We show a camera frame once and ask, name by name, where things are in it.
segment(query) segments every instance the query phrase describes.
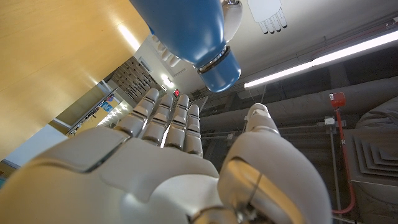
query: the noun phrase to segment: white wall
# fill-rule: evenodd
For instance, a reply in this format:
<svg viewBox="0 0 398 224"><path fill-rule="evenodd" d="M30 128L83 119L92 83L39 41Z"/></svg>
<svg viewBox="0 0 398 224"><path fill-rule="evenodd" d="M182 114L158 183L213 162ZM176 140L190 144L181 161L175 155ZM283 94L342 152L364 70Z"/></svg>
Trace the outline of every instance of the white wall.
<svg viewBox="0 0 398 224"><path fill-rule="evenodd" d="M6 157L6 160L16 165L23 166L33 157L66 139L68 139L68 137L48 124L10 153Z"/></svg>

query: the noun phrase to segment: robot finger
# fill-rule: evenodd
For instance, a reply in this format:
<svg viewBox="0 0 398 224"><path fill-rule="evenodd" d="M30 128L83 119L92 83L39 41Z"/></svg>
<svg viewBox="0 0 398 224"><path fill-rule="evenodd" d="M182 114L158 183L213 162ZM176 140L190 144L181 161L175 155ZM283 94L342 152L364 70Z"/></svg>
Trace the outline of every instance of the robot finger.
<svg viewBox="0 0 398 224"><path fill-rule="evenodd" d="M169 133L166 136L165 147L174 147L182 151L186 130L185 125L187 123L188 102L189 98L187 95L181 95L178 99Z"/></svg>
<svg viewBox="0 0 398 224"><path fill-rule="evenodd" d="M200 141L199 107L197 105L191 105L188 110L187 135L185 136L183 150L203 158L203 149Z"/></svg>
<svg viewBox="0 0 398 224"><path fill-rule="evenodd" d="M266 130L279 135L275 122L266 106L260 103L254 104L250 107L247 118L246 132Z"/></svg>
<svg viewBox="0 0 398 224"><path fill-rule="evenodd" d="M147 129L142 137L155 146L160 146L163 138L164 131L167 127L167 120L169 119L170 109L173 104L173 97L169 94L163 96L162 101L148 124Z"/></svg>
<svg viewBox="0 0 398 224"><path fill-rule="evenodd" d="M123 131L131 137L137 137L152 113L158 97L159 92L155 88L150 89L133 111L123 118L115 129Z"/></svg>

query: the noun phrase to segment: perforated panel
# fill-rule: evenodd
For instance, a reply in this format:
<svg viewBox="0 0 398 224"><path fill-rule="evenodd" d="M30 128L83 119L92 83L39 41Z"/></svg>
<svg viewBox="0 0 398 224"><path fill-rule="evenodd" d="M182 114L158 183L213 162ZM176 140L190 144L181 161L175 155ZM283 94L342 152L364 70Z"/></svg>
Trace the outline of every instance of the perforated panel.
<svg viewBox="0 0 398 224"><path fill-rule="evenodd" d="M151 88L156 88L159 91L162 89L134 57L124 62L116 70L112 76L112 80L136 103L138 103Z"/></svg>

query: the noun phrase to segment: ceiling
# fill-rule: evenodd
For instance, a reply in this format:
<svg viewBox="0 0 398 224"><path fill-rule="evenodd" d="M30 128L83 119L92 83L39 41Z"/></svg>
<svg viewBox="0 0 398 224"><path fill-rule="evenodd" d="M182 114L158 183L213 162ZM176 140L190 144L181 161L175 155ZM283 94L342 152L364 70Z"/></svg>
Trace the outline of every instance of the ceiling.
<svg viewBox="0 0 398 224"><path fill-rule="evenodd" d="M241 78L236 84L240 83L241 86L243 78L248 75L307 53L309 49L315 50L314 47L319 48L334 37L361 32L373 26L375 21L385 20L386 17L392 19L398 15L398 1L281 0L288 26L275 34L265 35L254 22L247 0L241 2L244 8L242 23L228 43L242 69ZM182 93L189 94L205 87L189 63L181 61L171 68L161 60L156 48L157 44L148 37L137 53L144 49L145 54L151 52L155 57L150 59L148 55L146 61L151 60L149 64L162 64L164 68L160 69L168 71L171 81ZM184 72L174 77L183 69Z"/></svg>

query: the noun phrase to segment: metal grille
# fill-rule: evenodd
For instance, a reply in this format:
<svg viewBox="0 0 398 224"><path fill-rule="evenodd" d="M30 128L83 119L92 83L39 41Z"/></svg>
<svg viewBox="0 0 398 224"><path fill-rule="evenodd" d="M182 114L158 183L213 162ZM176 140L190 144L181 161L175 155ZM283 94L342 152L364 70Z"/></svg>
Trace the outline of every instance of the metal grille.
<svg viewBox="0 0 398 224"><path fill-rule="evenodd" d="M124 62L112 76L112 80L127 93L136 103L151 89L162 89L147 70L131 57Z"/></svg>
<svg viewBox="0 0 398 224"><path fill-rule="evenodd" d="M398 129L344 131L351 180L398 187Z"/></svg>

